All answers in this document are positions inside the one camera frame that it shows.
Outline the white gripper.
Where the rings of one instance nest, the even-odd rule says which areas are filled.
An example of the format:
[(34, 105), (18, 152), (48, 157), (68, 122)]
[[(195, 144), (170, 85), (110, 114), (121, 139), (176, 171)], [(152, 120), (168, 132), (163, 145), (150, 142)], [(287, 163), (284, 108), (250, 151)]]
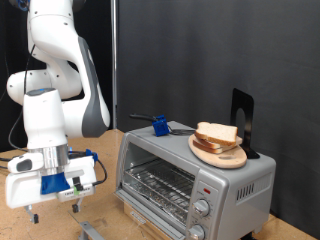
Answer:
[(33, 224), (39, 216), (32, 212), (32, 204), (58, 199), (60, 202), (79, 198), (72, 211), (81, 211), (81, 197), (95, 193), (94, 160), (90, 156), (75, 158), (64, 166), (45, 169), (41, 155), (22, 155), (8, 163), (6, 203), (10, 208), (24, 207)]

